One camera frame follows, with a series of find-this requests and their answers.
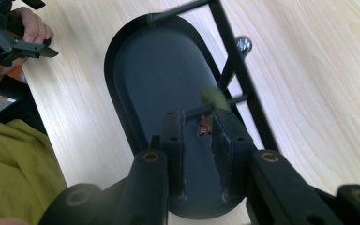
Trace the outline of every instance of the finger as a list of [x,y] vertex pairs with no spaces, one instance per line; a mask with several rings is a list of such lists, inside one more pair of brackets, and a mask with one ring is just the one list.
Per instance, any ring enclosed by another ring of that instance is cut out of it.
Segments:
[[26,42],[34,42],[39,31],[38,21],[35,14],[27,7],[19,7],[14,11],[16,11],[22,18],[22,24],[25,28],[22,39]]
[[27,61],[28,57],[26,58],[17,58],[12,62],[12,65],[10,67],[11,70],[21,66],[25,61]]
[[46,29],[46,37],[45,37],[45,39],[52,38],[53,30],[51,29],[51,27],[45,24],[45,29]]
[[40,44],[43,42],[43,40],[46,37],[45,24],[43,24],[42,19],[40,19],[40,17],[38,15],[34,14],[34,17],[35,17],[35,20],[37,21],[37,35],[35,36],[35,39],[31,42]]

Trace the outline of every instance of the wood grain surface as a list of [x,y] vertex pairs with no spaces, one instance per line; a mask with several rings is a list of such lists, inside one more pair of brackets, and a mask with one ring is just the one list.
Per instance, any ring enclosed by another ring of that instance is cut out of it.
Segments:
[[[24,71],[69,186],[105,188],[128,174],[133,156],[104,80],[105,52],[130,20],[183,0],[45,0],[36,13],[54,31],[52,59]],[[312,186],[335,194],[360,184],[360,0],[222,1],[283,155]],[[22,6],[15,1],[16,7]],[[220,68],[226,60],[207,7],[182,15]],[[231,87],[237,95],[236,83]],[[263,148],[245,104],[247,128]],[[247,224],[245,205],[209,221],[171,215],[170,224]]]

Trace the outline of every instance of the black plastic part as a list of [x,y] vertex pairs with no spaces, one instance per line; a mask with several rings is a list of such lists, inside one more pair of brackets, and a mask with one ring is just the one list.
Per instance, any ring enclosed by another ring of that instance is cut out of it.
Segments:
[[275,224],[343,224],[280,153],[257,151],[249,166]]
[[214,109],[212,151],[223,199],[243,199],[249,179],[247,160],[257,151],[253,140],[230,111]]
[[273,225],[274,219],[253,179],[247,185],[247,214],[253,225]]
[[42,216],[39,225],[91,224],[100,204],[100,189],[95,185],[79,184],[60,193]]
[[28,43],[20,40],[14,42],[15,50],[19,51],[21,56],[39,58],[44,57],[55,57],[58,52],[49,48],[45,44]]
[[337,191],[336,203],[335,212],[344,224],[360,224],[360,185],[341,186]]
[[169,194],[185,196],[184,179],[184,124],[183,111],[168,112],[165,115],[159,148],[168,156],[169,161]]
[[133,161],[112,225],[167,224],[168,159],[157,150],[142,151]]
[[[200,91],[217,86],[220,73],[203,39],[175,17],[149,27],[148,15],[125,25],[106,54],[105,76],[112,102],[133,154],[162,133],[165,114],[202,106]],[[184,125],[184,197],[171,196],[169,209],[184,218],[215,218],[242,199],[225,201],[209,135],[198,138],[199,120]]]
[[22,0],[22,1],[33,9],[40,9],[46,6],[45,3],[41,0]]

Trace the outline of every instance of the hand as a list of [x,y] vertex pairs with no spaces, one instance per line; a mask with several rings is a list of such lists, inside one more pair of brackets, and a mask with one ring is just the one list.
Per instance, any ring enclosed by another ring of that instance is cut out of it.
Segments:
[[[22,18],[22,24],[25,31],[22,40],[31,43],[42,43],[44,39],[49,39],[53,35],[52,29],[43,23],[40,17],[34,14],[27,7],[19,7],[12,11]],[[0,65],[0,76],[8,74],[14,68],[22,65],[26,61],[26,58],[18,58],[13,61],[11,67],[3,67]]]

